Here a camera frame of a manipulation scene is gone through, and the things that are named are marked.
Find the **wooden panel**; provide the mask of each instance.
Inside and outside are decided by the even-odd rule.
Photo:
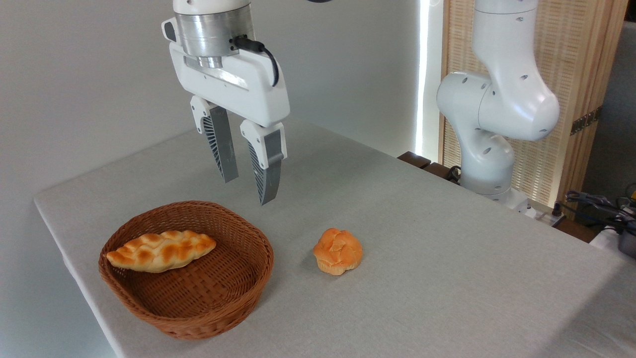
[[[471,50],[474,1],[447,2],[444,74],[486,72]],[[510,140],[516,154],[513,187],[535,201],[551,206],[566,187],[584,176],[595,125],[572,137],[570,129],[574,120],[602,102],[618,43],[619,28],[614,19],[623,16],[625,6],[626,0],[539,2],[534,49],[537,67],[559,99],[561,114],[547,138],[538,142]],[[445,166],[459,165],[461,154],[455,133],[446,120],[440,127],[441,162]]]
[[[598,18],[598,20],[602,21],[604,29],[600,33],[599,39],[597,39],[594,51],[596,63],[590,70],[593,76],[588,82],[588,91],[586,91],[581,105],[588,111],[601,106],[603,103],[627,3],[627,0],[616,0],[603,4],[602,11],[604,13],[602,18]],[[583,188],[583,179],[587,170],[596,128],[597,124],[594,123],[570,138],[573,149],[571,152],[568,151],[566,153],[566,161],[569,161],[570,164],[568,165],[568,171],[564,170],[563,172],[558,193],[559,199],[563,199],[568,190],[581,190]]]

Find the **gray tablecloth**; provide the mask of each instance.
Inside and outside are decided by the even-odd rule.
[[[223,183],[190,132],[40,193],[36,204],[121,357],[622,357],[636,354],[636,268],[374,149],[288,120],[289,158],[265,206],[233,118],[240,177]],[[104,242],[130,217],[214,201],[275,253],[255,311],[180,341],[135,318],[100,279]],[[355,270],[318,270],[330,227],[364,247]]]

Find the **braided bread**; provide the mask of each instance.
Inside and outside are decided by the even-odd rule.
[[[166,231],[161,235],[143,234],[109,252],[106,258],[118,268],[159,273],[182,268],[215,247],[216,241],[206,234]]]

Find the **basket rim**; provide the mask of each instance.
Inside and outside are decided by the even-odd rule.
[[[156,315],[150,312],[143,304],[141,304],[141,302],[139,302],[139,300],[134,295],[128,294],[128,292],[123,288],[119,280],[117,280],[113,276],[112,273],[113,273],[114,267],[106,259],[106,253],[104,251],[106,249],[107,244],[111,241],[111,239],[113,239],[121,231],[125,230],[127,226],[131,224],[131,222],[133,222],[135,219],[138,219],[142,215],[147,215],[148,213],[152,211],[162,210],[171,206],[183,206],[183,205],[189,205],[189,204],[212,206],[212,207],[215,207],[216,209],[224,211],[226,214],[229,214],[237,218],[242,225],[246,226],[249,230],[256,233],[259,239],[262,240],[262,242],[264,243],[265,250],[267,250],[268,252],[267,256],[269,257],[269,260],[265,262],[265,269],[259,272],[259,275],[256,279],[256,283],[245,294],[241,295],[238,299],[236,299],[234,301],[234,304],[227,304],[216,310],[206,310],[205,312],[202,312],[202,313],[199,313],[198,315],[194,315],[190,317],[166,317],[166,316]],[[261,230],[259,230],[257,227],[250,224],[246,219],[236,214],[234,211],[231,211],[230,209],[225,208],[224,206],[220,204],[214,203],[212,201],[199,201],[199,200],[177,201],[174,203],[161,205],[130,218],[128,221],[126,221],[126,223],[120,226],[119,229],[117,229],[117,231],[115,231],[111,235],[111,237],[105,242],[100,252],[100,257],[98,261],[99,273],[102,279],[107,283],[107,285],[111,288],[113,293],[115,293],[115,295],[120,299],[120,301],[130,311],[132,311],[132,313],[134,313],[137,316],[140,316],[140,315],[144,316],[144,319],[146,320],[151,319],[156,321],[173,322],[173,323],[187,323],[190,320],[197,319],[200,317],[205,317],[207,315],[229,316],[232,313],[239,311],[242,307],[245,307],[247,304],[249,304],[253,299],[255,298],[258,299],[260,297],[261,293],[263,292],[263,289],[265,288],[265,285],[269,281],[269,277],[272,274],[273,263],[274,263],[274,255],[273,255],[272,245]]]

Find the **white wall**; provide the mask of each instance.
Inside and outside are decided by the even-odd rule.
[[[193,129],[160,32],[171,9],[0,3],[0,357],[113,356],[32,197]],[[417,0],[255,0],[252,14],[297,117],[412,149]]]

